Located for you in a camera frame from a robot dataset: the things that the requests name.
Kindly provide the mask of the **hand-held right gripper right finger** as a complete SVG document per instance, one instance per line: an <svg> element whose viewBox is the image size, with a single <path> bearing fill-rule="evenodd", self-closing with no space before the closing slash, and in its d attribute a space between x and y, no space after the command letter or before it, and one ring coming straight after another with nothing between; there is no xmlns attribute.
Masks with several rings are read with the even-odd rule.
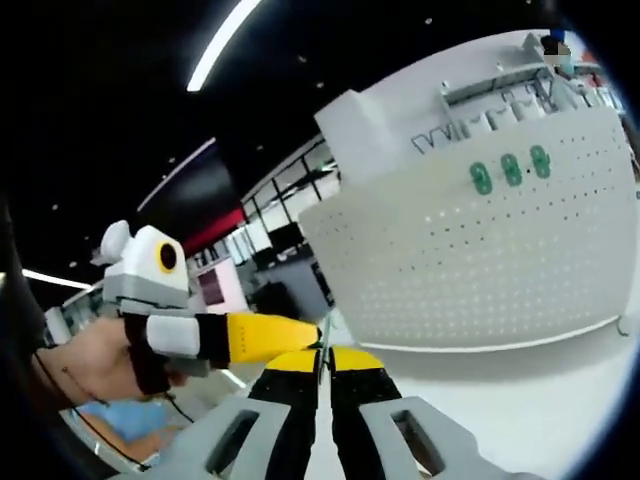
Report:
<svg viewBox="0 0 640 480"><path fill-rule="evenodd" d="M332 437L347 479L536 479L484 458L475 436L416 396L404 397L383 363L329 349Z"/></svg>

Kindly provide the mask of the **person's left hand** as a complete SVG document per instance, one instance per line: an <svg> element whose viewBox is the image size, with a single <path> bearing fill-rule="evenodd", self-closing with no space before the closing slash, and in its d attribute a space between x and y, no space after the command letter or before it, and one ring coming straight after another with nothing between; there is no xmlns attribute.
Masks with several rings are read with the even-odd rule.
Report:
<svg viewBox="0 0 640 480"><path fill-rule="evenodd" d="M76 405L143 396L122 319L99 318L64 345L63 373Z"/></svg>

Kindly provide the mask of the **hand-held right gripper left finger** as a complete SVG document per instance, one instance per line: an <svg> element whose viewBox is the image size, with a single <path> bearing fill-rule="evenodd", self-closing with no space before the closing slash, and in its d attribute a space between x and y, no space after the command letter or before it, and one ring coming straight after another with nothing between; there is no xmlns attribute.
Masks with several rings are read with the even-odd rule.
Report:
<svg viewBox="0 0 640 480"><path fill-rule="evenodd" d="M245 397L182 430L142 473L118 479L302 479L315 442L320 352L270 361Z"/></svg>

